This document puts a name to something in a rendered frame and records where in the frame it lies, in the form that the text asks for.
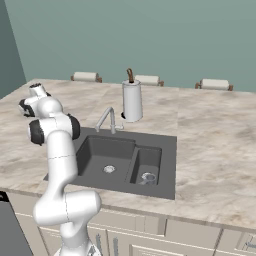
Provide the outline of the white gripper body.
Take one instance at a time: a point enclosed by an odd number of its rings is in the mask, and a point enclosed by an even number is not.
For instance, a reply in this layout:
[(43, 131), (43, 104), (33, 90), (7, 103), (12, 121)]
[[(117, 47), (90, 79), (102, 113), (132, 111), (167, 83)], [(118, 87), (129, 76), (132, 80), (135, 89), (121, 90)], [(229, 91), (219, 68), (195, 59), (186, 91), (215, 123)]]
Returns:
[(37, 102), (34, 97), (22, 99), (19, 102), (19, 109), (25, 117), (37, 116)]

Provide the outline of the silver sink tap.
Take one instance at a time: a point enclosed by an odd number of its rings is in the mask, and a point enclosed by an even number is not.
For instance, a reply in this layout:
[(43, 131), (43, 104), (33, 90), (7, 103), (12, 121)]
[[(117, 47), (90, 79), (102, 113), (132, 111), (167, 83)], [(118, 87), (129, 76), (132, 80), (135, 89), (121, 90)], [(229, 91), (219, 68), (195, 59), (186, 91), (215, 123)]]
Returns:
[(104, 111), (104, 113), (102, 114), (102, 116), (100, 117), (98, 122), (96, 123), (95, 130), (97, 132), (100, 131), (100, 128), (101, 128), (102, 124), (104, 123), (104, 121), (106, 120), (107, 117), (110, 117), (110, 131), (111, 131), (112, 134), (115, 134), (117, 129), (122, 130), (124, 128), (123, 125), (121, 125), (121, 126), (116, 125), (114, 109), (112, 107), (108, 107)]

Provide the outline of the dark grey double sink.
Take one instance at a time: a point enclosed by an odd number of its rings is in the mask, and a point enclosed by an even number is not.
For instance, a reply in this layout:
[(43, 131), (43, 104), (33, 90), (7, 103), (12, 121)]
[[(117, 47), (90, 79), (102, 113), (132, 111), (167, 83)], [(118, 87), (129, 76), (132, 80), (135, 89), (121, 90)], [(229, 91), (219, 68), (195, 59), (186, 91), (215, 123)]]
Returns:
[[(73, 141), (78, 176), (69, 184), (173, 200), (176, 183), (175, 136), (83, 127)], [(140, 185), (143, 173), (154, 185)]]

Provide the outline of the grey metal cup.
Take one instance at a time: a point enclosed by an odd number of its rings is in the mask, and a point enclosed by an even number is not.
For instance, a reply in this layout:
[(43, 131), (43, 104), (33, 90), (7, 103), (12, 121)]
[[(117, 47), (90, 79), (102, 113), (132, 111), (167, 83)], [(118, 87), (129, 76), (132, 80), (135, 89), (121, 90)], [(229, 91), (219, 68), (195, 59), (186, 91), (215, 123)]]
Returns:
[(156, 175), (153, 173), (143, 173), (141, 178), (142, 181), (140, 182), (140, 185), (154, 185), (156, 183)]

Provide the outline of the white paper towel roll holder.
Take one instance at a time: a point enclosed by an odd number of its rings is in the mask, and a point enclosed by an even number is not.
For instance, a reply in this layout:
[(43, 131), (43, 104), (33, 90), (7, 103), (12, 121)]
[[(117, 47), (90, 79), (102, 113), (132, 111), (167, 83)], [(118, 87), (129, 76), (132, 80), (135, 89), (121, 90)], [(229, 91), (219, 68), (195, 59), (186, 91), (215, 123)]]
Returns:
[(128, 79), (122, 82), (122, 115), (127, 122), (136, 122), (143, 117), (141, 83), (133, 77), (131, 68), (126, 72)]

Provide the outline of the dark grey dishwasher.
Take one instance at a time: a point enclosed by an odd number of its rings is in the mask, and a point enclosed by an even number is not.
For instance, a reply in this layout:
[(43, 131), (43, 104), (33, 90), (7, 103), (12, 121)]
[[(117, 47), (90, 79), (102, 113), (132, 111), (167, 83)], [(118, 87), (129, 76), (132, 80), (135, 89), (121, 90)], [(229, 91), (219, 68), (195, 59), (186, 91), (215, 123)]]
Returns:
[(0, 256), (33, 256), (4, 191), (0, 191)]

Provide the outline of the cream cupboard door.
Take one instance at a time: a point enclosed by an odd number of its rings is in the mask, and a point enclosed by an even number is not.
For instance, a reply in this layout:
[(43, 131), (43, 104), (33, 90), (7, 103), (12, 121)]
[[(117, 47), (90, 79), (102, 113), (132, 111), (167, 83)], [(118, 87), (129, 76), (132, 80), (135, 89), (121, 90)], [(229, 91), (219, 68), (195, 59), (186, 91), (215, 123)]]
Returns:
[(245, 246), (246, 242), (256, 244), (256, 233), (225, 229), (214, 256), (256, 256), (256, 249)]
[(185, 246), (160, 249), (130, 245), (129, 253), (129, 256), (213, 256), (214, 251)]
[(107, 231), (103, 228), (99, 227), (88, 227), (88, 233), (91, 238), (91, 241), (97, 246), (96, 244), (96, 235), (100, 234), (101, 240), (101, 249), (103, 256), (109, 256), (109, 245), (108, 245), (108, 238), (107, 238)]
[(110, 256), (114, 256), (113, 238), (115, 238), (115, 237), (118, 238), (119, 256), (131, 256), (131, 252), (130, 252), (131, 238), (130, 238), (130, 236), (125, 233), (120, 233), (120, 232), (109, 230), (108, 231), (108, 240), (109, 240)]
[(27, 239), (27, 242), (32, 250), (34, 256), (49, 256), (49, 253), (45, 247), (42, 236), (39, 232), (34, 219), (29, 215), (16, 214), (16, 217), (20, 223), (23, 233)]

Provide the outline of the cream drawer front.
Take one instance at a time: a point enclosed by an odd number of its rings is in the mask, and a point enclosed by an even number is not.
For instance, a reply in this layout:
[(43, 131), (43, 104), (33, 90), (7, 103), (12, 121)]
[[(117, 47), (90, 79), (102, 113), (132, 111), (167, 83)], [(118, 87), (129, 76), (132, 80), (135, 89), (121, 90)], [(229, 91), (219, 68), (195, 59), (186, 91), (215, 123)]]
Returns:
[(165, 218), (107, 209), (101, 210), (91, 223), (162, 236), (166, 230)]
[(168, 220), (165, 226), (165, 238), (178, 244), (213, 249), (220, 229), (188, 222)]

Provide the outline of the white stool with wooden frame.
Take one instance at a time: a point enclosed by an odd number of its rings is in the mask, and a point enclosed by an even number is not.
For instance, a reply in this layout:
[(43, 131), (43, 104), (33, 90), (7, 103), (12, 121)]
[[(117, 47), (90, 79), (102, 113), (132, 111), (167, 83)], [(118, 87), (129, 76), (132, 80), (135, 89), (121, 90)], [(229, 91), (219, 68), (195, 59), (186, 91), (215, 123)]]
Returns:
[(102, 78), (97, 72), (75, 72), (71, 76), (72, 81), (86, 81), (86, 82), (102, 82)]
[(142, 85), (148, 86), (164, 86), (164, 81), (159, 76), (136, 75), (135, 79), (140, 81)]
[(208, 89), (208, 90), (224, 90), (232, 91), (233, 86), (228, 80), (221, 79), (202, 79), (195, 84), (196, 89)]

